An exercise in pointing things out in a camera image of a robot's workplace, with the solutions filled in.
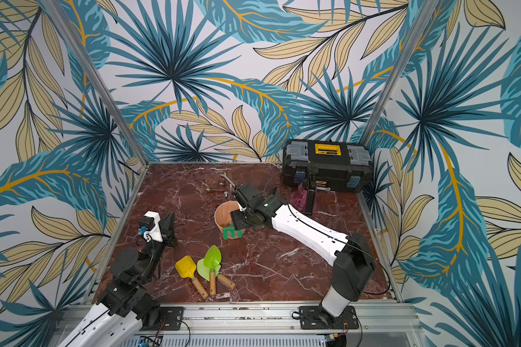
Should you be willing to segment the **bright green toy trowel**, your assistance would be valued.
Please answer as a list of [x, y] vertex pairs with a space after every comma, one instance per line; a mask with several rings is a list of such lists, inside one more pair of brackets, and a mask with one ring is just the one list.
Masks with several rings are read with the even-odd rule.
[[216, 269], [221, 264], [221, 251], [213, 245], [209, 248], [204, 257], [204, 265], [209, 269], [209, 283], [210, 283], [210, 295], [215, 296], [217, 294], [217, 273]]

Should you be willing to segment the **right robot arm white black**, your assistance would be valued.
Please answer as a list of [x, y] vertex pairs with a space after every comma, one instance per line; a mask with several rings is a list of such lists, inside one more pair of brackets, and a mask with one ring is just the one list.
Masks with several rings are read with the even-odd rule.
[[312, 249], [332, 267], [331, 285], [315, 308], [314, 321], [330, 326], [362, 294], [381, 296], [391, 289], [388, 285], [380, 292], [366, 291], [376, 268], [382, 264], [373, 256], [363, 235], [348, 235], [325, 227], [276, 192], [263, 195], [249, 183], [233, 187], [232, 195], [239, 205], [231, 212], [236, 229], [266, 226], [284, 233]]

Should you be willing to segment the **terracotta plastic flower pot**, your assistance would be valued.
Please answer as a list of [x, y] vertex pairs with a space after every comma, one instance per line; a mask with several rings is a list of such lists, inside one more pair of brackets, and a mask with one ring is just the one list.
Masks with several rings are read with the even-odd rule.
[[238, 202], [235, 201], [224, 202], [220, 206], [218, 206], [214, 213], [214, 219], [221, 233], [223, 227], [234, 226], [232, 222], [231, 212], [238, 211], [239, 209], [240, 206]]

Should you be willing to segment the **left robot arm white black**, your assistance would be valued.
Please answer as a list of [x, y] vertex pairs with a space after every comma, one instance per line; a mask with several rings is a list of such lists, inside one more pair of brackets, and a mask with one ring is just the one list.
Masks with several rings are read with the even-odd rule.
[[60, 346], [120, 346], [139, 331], [179, 331], [181, 307], [162, 308], [145, 285], [160, 276], [163, 254], [176, 247], [175, 214], [161, 217], [149, 211], [139, 221], [137, 235], [142, 248], [121, 251], [109, 271], [112, 282]]

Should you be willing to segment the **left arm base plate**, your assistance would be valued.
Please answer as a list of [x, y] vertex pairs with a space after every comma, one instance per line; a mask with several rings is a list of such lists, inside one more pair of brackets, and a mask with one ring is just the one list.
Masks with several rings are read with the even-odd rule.
[[138, 331], [179, 331], [184, 307], [155, 307], [140, 320]]

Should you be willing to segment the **green toy rake wooden handle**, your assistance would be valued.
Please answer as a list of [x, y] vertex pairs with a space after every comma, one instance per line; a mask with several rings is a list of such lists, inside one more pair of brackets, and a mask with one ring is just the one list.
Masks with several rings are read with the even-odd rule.
[[234, 226], [226, 226], [222, 228], [224, 239], [240, 239], [243, 237], [243, 230], [237, 230]]

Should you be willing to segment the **light green toy spade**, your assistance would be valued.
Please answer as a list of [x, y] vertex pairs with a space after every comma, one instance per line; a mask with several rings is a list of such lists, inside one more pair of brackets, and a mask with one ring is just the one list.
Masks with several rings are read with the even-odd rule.
[[[198, 274], [202, 278], [204, 278], [208, 282], [211, 282], [211, 279], [213, 278], [211, 276], [211, 270], [205, 265], [204, 261], [205, 261], [204, 259], [198, 260], [197, 265], [196, 265], [197, 271], [198, 271]], [[236, 288], [236, 283], [234, 281], [230, 280], [227, 276], [220, 274], [219, 273], [220, 268], [221, 268], [221, 266], [218, 265], [218, 266], [216, 266], [216, 268], [214, 270], [216, 279], [221, 281], [229, 289], [234, 290]]]

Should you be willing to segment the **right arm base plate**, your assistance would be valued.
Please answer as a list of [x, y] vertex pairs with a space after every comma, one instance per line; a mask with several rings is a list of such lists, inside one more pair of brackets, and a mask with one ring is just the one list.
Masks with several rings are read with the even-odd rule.
[[301, 306], [292, 313], [302, 330], [356, 330], [360, 327], [355, 308], [347, 306], [338, 317], [331, 316], [321, 306]]

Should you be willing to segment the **pink spray bottle black nozzle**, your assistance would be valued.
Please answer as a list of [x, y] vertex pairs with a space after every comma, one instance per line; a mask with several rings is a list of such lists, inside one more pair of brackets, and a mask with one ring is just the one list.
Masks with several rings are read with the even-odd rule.
[[297, 191], [292, 194], [291, 204], [306, 216], [312, 216], [314, 212], [318, 172], [318, 168], [308, 167], [295, 173], [293, 182], [297, 186]]

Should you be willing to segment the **yellow toy shovel wooden handle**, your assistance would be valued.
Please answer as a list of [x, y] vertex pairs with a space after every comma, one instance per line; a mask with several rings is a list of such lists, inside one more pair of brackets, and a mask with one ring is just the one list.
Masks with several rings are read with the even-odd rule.
[[209, 296], [208, 292], [205, 290], [195, 275], [197, 267], [191, 256], [185, 256], [182, 259], [176, 261], [175, 269], [181, 278], [187, 278], [191, 280], [191, 283], [195, 286], [196, 291], [203, 299], [206, 299]]

